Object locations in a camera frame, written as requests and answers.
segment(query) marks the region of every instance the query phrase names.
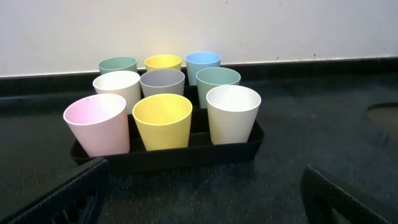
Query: speckled black surface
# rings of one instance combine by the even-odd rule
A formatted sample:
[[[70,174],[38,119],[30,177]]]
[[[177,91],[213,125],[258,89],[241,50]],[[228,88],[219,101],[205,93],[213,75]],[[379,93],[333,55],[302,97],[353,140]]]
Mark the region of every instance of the speckled black surface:
[[[299,180],[307,164],[398,207],[397,142],[366,117],[369,105],[397,101],[397,81],[392,73],[244,82],[262,97],[266,139],[254,161],[113,177],[99,223],[306,223]],[[1,197],[76,166],[62,112],[91,93],[0,100]]]

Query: countertop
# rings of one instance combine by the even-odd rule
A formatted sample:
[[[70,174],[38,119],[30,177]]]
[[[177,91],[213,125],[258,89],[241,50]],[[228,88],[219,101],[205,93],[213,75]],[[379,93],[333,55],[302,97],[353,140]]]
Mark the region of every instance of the countertop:
[[[112,178],[98,223],[307,223],[299,181],[316,165],[398,207],[398,145],[366,116],[398,101],[398,76],[298,78],[242,85],[262,97],[266,138],[251,162]],[[21,196],[77,165],[63,110],[90,93],[17,100],[0,111],[0,195]]]

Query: yellow cup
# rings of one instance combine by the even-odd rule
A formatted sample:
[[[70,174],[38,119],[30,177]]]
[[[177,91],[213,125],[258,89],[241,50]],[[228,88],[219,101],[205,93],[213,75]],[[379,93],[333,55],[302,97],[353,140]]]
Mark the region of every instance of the yellow cup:
[[[148,96],[132,109],[147,151],[188,147],[192,104],[183,96]]]
[[[175,55],[156,55],[145,60],[147,72],[158,69],[176,69],[181,71],[181,58]]]

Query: pink cup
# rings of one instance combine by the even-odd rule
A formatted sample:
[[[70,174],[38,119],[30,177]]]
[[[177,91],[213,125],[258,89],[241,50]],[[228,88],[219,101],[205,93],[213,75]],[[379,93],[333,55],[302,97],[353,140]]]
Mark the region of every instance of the pink cup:
[[[130,150],[126,100],[119,95],[87,96],[72,103],[63,119],[90,157]]]

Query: black baseboard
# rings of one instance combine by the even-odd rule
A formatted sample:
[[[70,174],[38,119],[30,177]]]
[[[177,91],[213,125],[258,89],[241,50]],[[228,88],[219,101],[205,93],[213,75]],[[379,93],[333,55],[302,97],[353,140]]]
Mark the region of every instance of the black baseboard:
[[[242,76],[242,82],[336,75],[375,75],[398,72],[398,57],[225,65]],[[0,79],[0,97],[93,91],[99,72]]]

